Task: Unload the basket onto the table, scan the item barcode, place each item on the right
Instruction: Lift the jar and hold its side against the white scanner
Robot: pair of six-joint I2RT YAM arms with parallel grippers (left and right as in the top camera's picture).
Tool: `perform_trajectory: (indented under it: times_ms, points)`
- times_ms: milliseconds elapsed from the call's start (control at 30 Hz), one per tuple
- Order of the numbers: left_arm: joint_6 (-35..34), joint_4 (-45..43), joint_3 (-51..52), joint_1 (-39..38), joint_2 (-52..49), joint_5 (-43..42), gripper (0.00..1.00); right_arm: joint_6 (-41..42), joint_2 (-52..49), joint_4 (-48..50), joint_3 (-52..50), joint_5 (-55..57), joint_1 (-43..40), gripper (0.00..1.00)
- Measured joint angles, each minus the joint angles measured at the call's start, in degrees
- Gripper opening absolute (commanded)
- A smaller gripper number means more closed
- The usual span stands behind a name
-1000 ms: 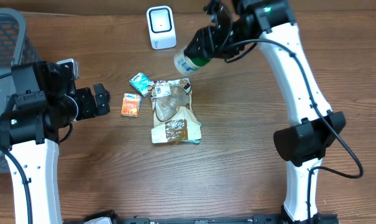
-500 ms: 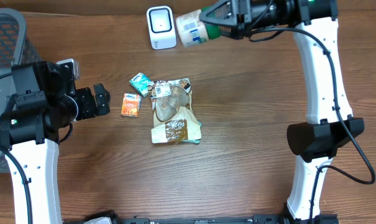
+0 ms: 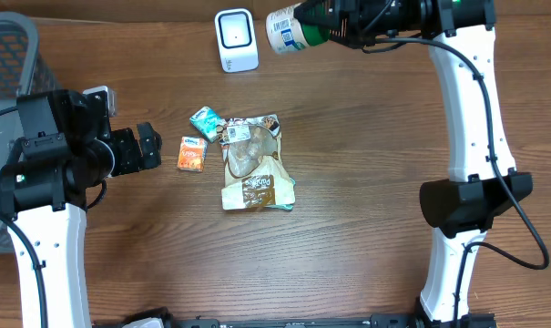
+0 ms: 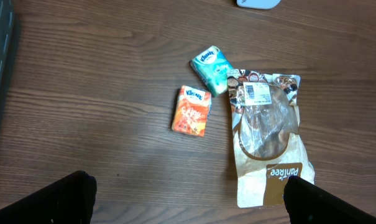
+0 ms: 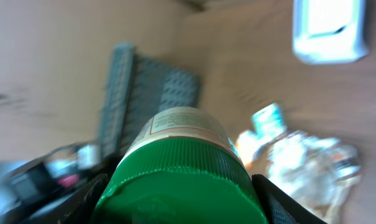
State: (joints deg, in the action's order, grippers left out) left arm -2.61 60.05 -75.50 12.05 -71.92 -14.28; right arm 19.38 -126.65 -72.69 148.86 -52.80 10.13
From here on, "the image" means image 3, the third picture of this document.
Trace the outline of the orange tissue pack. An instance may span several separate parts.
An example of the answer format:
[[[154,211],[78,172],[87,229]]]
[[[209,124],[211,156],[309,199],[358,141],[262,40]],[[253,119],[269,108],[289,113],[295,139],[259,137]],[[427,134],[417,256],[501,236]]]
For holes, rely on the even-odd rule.
[[[179,147],[178,169],[202,172],[207,147],[208,142],[204,138],[183,137]]]

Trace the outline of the green lid jar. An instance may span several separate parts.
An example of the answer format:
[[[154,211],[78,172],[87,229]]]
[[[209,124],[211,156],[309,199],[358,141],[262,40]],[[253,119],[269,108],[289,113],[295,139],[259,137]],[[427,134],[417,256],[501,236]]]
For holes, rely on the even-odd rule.
[[[277,54],[302,51],[329,40],[328,29],[303,24],[294,17],[297,6],[299,4],[290,5],[267,16],[267,37],[272,50]]]

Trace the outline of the teal tissue pack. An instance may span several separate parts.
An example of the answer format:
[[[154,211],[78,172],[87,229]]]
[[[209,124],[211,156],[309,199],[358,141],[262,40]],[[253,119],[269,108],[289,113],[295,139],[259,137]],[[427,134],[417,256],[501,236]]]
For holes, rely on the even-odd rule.
[[[208,141],[214,142],[218,138],[217,127],[222,125],[224,119],[212,108],[205,106],[192,115],[189,121]]]

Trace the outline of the clear plastic snack bag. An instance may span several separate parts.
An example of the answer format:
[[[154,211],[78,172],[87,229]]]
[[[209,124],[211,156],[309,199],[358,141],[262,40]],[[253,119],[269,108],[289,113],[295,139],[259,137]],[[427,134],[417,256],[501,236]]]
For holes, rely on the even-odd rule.
[[[275,114],[230,118],[217,127],[224,162],[222,209],[268,208],[274,180],[291,177],[281,159],[281,124]]]

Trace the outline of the teal wet wipes pack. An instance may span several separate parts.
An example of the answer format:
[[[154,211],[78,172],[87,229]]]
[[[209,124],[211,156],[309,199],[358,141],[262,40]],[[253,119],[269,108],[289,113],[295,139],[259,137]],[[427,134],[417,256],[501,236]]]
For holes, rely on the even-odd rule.
[[[295,185],[296,181],[293,178],[276,178],[274,180],[275,203],[268,205],[268,208],[286,211],[293,210],[296,200]]]

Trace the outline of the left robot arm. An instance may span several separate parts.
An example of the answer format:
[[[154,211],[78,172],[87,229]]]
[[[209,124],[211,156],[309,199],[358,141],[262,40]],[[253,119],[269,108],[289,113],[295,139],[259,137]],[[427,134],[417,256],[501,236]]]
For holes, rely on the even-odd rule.
[[[115,94],[59,89],[19,97],[23,137],[0,169],[0,221],[14,244],[25,327],[89,327],[87,200],[107,179],[161,164],[148,122],[113,130]]]

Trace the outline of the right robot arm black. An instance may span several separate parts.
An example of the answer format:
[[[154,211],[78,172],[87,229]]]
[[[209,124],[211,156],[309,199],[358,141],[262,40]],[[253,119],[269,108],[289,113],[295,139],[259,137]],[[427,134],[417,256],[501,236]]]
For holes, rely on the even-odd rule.
[[[374,327],[492,327],[472,313],[468,292],[477,253],[494,219],[533,188],[519,172],[500,115],[495,69],[495,6],[490,1],[306,1],[292,12],[327,40],[380,53],[428,47],[443,94],[450,159],[446,179],[420,189],[433,241],[425,285],[411,315],[371,317]]]

